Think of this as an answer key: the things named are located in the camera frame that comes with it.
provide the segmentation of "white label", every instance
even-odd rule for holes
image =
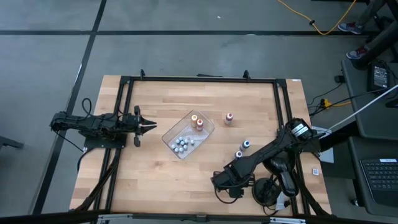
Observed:
[[[396,159],[380,159],[380,162],[397,162]]]
[[[294,133],[294,135],[296,137],[299,137],[301,134],[303,134],[304,132],[308,131],[307,127],[302,128],[300,131],[297,131],[296,133]]]
[[[298,130],[302,129],[303,127],[304,127],[303,124],[299,124],[297,127],[295,127],[295,128],[292,130],[292,133],[293,133],[293,134],[296,133]]]
[[[312,175],[319,175],[318,169],[312,169]]]

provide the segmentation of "keyboard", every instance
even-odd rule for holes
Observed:
[[[373,199],[380,204],[398,207],[398,159],[364,159],[361,161]]]

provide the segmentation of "wooden table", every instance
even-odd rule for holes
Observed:
[[[119,80],[120,76],[104,76],[95,114],[113,111]],[[293,116],[310,124],[301,81],[286,81]],[[121,154],[112,212],[264,214],[252,198],[250,188],[245,189],[243,198],[236,203],[219,202],[210,177],[213,171],[223,170],[245,139],[251,142],[245,155],[275,139],[278,122],[271,84],[136,81],[130,111],[135,105],[140,106],[144,118],[157,122],[157,128],[141,137],[141,147],[134,146],[132,134],[128,136]],[[283,97],[281,105],[286,122]],[[180,160],[162,142],[162,136],[191,110],[199,110],[211,119],[215,130],[195,152]],[[223,122],[228,112],[234,114],[230,127]],[[70,208],[79,206],[97,184],[103,156],[104,149],[95,149],[82,160]],[[322,208],[330,213],[319,161],[310,153],[304,152],[300,156],[306,186]],[[313,168],[318,169],[320,175],[313,175]],[[256,178],[270,176],[261,165],[254,173]],[[105,186],[100,208],[104,208],[107,189]],[[225,201],[231,200],[226,193],[219,195]],[[303,213],[300,194],[297,204],[299,212]],[[291,207],[278,213],[280,216],[291,214]]]

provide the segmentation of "concrete floor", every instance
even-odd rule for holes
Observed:
[[[0,30],[91,30],[100,2],[3,0]],[[316,19],[323,30],[332,27],[349,6],[348,2],[310,0],[286,3]],[[364,8],[364,4],[355,5],[347,21],[355,20]],[[388,10],[383,9],[381,15],[388,16]],[[99,29],[312,30],[305,19],[276,0],[108,0]],[[374,23],[367,29],[374,30]],[[25,142],[22,150],[4,147],[0,152],[2,217],[30,211],[55,137],[49,122],[54,113],[65,109],[87,41],[87,35],[0,35],[0,135]],[[241,77],[249,70],[252,77],[300,78],[310,101],[336,86],[333,77],[340,74],[345,53],[363,43],[363,37],[353,36],[97,36],[73,113],[83,115],[83,98],[95,103],[103,75],[138,75],[140,69],[147,75]],[[347,96],[343,85],[328,98],[336,101]],[[350,113],[350,106],[335,108],[317,115],[312,123],[329,127]],[[75,131],[69,131],[67,138],[83,145]],[[80,154],[69,143],[63,144],[44,213],[68,210]],[[352,206],[350,181],[325,178],[325,182],[331,209],[338,217],[398,222]]]

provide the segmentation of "small bottle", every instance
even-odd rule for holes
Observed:
[[[197,126],[197,121],[198,121],[198,116],[192,115],[192,117],[191,117],[191,125],[192,125],[192,127],[195,128]]]
[[[224,123],[225,123],[226,125],[228,125],[228,126],[231,125],[232,119],[233,119],[233,118],[234,118],[234,115],[233,115],[233,114],[231,114],[231,113],[226,114]]]
[[[244,141],[242,143],[242,145],[239,147],[239,149],[244,152],[248,149],[248,147],[250,146],[250,142],[248,140]]]
[[[198,130],[198,131],[203,130],[203,121],[202,121],[201,119],[199,119],[199,120],[197,121],[197,130]]]
[[[235,159],[240,159],[242,158],[243,153],[241,151],[235,152]]]

